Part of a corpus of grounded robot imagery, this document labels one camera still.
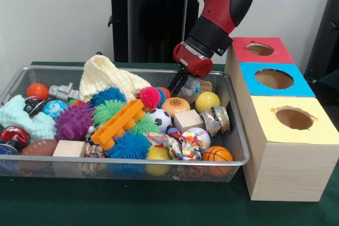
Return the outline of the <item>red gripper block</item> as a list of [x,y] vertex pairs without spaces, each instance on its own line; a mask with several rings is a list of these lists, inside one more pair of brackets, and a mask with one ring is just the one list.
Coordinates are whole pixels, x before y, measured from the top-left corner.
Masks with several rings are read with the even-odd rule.
[[[205,77],[213,69],[213,62],[210,58],[197,52],[185,42],[179,43],[174,48],[173,58],[178,64],[182,64],[193,76]],[[184,73],[184,68],[177,72],[168,87],[172,95],[179,94],[188,80],[189,73]]]

